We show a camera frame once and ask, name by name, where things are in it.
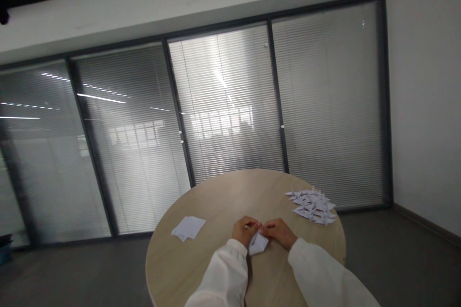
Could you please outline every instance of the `person's left hand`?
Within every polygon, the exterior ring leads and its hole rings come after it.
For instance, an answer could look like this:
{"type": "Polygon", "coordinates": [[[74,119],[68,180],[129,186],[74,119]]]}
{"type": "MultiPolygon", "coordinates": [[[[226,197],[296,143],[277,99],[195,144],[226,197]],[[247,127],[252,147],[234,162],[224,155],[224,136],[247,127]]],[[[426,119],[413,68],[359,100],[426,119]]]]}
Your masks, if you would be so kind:
{"type": "Polygon", "coordinates": [[[261,223],[259,223],[258,220],[252,217],[242,217],[234,224],[232,238],[239,241],[248,249],[248,246],[250,246],[251,239],[258,231],[258,228],[261,226],[261,223]]]}

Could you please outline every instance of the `horizontal blinds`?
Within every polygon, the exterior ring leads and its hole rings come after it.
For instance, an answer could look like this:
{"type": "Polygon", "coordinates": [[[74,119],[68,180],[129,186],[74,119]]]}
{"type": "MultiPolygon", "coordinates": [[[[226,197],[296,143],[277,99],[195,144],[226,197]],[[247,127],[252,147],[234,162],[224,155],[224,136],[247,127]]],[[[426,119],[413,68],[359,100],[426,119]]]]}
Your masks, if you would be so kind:
{"type": "Polygon", "coordinates": [[[266,25],[169,47],[196,183],[235,169],[283,170],[266,25]]]}
{"type": "Polygon", "coordinates": [[[1,113],[41,243],[110,236],[64,62],[0,75],[1,113]]]}
{"type": "Polygon", "coordinates": [[[383,203],[376,3],[273,23],[290,173],[338,208],[383,203]]]}
{"type": "Polygon", "coordinates": [[[8,176],[4,157],[0,156],[0,234],[11,234],[12,247],[29,245],[21,211],[8,176]]]}
{"type": "Polygon", "coordinates": [[[152,231],[190,189],[162,45],[74,62],[119,232],[152,231]]]}

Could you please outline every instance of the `blue bin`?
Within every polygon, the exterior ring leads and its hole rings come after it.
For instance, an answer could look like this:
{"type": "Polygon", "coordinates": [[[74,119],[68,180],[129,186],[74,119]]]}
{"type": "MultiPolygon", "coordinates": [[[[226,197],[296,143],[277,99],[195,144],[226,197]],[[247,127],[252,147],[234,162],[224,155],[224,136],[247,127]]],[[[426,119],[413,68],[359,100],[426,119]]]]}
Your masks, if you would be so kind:
{"type": "Polygon", "coordinates": [[[0,265],[11,260],[11,243],[0,248],[0,265]]]}
{"type": "Polygon", "coordinates": [[[11,234],[0,236],[0,265],[11,260],[11,234]]]}

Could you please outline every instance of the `white wall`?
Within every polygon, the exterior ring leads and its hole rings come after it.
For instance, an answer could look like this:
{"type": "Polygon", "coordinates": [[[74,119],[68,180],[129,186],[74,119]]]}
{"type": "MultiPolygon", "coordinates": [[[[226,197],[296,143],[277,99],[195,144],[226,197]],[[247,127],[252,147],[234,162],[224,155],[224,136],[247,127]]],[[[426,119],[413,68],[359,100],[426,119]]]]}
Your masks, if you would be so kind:
{"type": "Polygon", "coordinates": [[[329,0],[49,0],[10,9],[0,64],[329,0]]]}
{"type": "Polygon", "coordinates": [[[395,202],[461,236],[461,0],[387,0],[395,202]]]}

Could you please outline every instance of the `white shirt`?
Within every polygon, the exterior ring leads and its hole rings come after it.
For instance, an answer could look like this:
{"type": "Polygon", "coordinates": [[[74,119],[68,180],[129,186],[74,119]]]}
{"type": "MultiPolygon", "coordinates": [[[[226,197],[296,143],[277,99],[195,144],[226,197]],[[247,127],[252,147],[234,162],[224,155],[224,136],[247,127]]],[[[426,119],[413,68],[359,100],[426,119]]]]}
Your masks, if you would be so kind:
{"type": "MultiPolygon", "coordinates": [[[[218,249],[186,307],[244,306],[246,255],[245,246],[234,239],[218,249]]],[[[317,245],[299,238],[288,254],[288,262],[309,307],[379,307],[362,282],[317,245]]]]}

